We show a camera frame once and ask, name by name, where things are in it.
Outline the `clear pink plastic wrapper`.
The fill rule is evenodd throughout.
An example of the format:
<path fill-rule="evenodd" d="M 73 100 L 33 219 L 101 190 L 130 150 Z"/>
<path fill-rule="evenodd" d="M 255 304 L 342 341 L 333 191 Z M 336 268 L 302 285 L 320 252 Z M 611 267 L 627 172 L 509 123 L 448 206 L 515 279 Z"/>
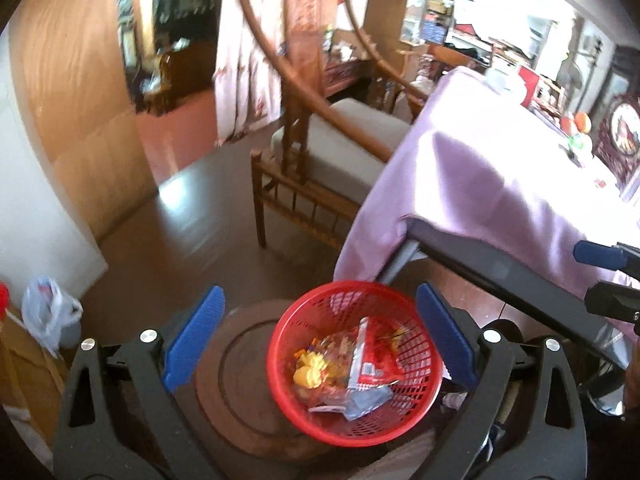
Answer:
<path fill-rule="evenodd" d="M 295 353 L 294 391 L 308 408 L 316 405 L 324 394 L 348 389 L 355 344 L 353 333 L 341 332 L 314 338 L 306 349 Z"/>

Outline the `red snack package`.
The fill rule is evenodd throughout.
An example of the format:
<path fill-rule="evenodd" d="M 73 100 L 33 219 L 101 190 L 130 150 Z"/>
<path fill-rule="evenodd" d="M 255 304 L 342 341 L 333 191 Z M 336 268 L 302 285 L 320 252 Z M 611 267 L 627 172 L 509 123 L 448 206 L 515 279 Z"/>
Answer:
<path fill-rule="evenodd" d="M 390 386 L 405 379 L 400 347 L 407 339 L 404 326 L 378 316 L 365 316 L 357 328 L 347 388 Z"/>

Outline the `red mesh trash basket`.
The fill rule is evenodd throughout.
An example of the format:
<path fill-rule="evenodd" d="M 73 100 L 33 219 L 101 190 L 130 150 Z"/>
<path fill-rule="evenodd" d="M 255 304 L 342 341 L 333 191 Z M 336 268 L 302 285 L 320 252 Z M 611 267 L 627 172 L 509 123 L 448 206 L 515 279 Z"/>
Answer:
<path fill-rule="evenodd" d="M 294 301 L 271 336 L 266 367 L 285 417 L 345 448 L 385 443 L 416 426 L 444 371 L 414 300 L 357 281 L 322 285 Z"/>

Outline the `white plastic bag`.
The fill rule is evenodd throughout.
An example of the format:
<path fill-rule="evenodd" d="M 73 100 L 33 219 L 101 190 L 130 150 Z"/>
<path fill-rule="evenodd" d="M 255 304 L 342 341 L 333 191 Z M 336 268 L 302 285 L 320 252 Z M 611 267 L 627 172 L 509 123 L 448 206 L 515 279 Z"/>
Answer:
<path fill-rule="evenodd" d="M 24 291 L 21 315 L 26 330 L 54 358 L 80 341 L 83 313 L 80 301 L 47 276 L 34 278 Z"/>

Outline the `orange fruit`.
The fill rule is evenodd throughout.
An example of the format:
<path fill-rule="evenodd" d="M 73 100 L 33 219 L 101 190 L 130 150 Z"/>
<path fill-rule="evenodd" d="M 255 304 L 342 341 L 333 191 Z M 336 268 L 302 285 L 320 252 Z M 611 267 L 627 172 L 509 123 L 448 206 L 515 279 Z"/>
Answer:
<path fill-rule="evenodd" d="M 586 112 L 577 112 L 574 117 L 574 123 L 580 133 L 588 134 L 592 128 L 592 122 Z"/>

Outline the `red apple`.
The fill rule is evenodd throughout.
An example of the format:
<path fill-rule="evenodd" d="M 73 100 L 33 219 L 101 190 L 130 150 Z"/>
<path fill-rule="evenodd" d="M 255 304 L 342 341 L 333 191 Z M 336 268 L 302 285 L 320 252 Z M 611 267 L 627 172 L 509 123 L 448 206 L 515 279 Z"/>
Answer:
<path fill-rule="evenodd" d="M 562 116 L 560 118 L 561 130 L 568 136 L 574 136 L 578 133 L 574 118 L 572 116 Z"/>

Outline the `purple tablecloth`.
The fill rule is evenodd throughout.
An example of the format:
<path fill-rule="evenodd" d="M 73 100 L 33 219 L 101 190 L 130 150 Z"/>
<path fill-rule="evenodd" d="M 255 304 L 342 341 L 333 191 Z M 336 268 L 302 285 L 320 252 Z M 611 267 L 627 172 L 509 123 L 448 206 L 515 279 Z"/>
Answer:
<path fill-rule="evenodd" d="M 620 271 L 575 261 L 574 245 L 639 243 L 639 219 L 577 167 L 549 127 L 465 67 L 443 76 L 360 207 L 334 280 L 371 281 L 419 219 L 481 240 L 577 298 Z"/>

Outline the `red box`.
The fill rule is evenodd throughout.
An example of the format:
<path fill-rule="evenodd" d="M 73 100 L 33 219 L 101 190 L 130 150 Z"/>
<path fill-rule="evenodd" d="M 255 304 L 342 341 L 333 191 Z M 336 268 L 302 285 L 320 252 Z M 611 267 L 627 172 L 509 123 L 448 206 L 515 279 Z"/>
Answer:
<path fill-rule="evenodd" d="M 520 66 L 518 76 L 521 77 L 521 80 L 524 81 L 525 84 L 526 93 L 525 98 L 522 101 L 522 105 L 527 108 L 534 98 L 538 82 L 540 81 L 540 76 L 534 70 L 531 70 L 524 65 Z"/>

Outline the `pink floral curtain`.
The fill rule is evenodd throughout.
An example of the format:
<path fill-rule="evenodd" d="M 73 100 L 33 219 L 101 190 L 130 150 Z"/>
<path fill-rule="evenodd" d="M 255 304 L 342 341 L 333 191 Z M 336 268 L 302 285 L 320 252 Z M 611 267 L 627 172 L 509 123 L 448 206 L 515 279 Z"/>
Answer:
<path fill-rule="evenodd" d="M 273 47 L 281 47 L 282 0 L 250 0 Z M 238 140 L 281 115 L 281 79 L 246 24 L 239 0 L 221 0 L 213 76 L 218 141 Z"/>

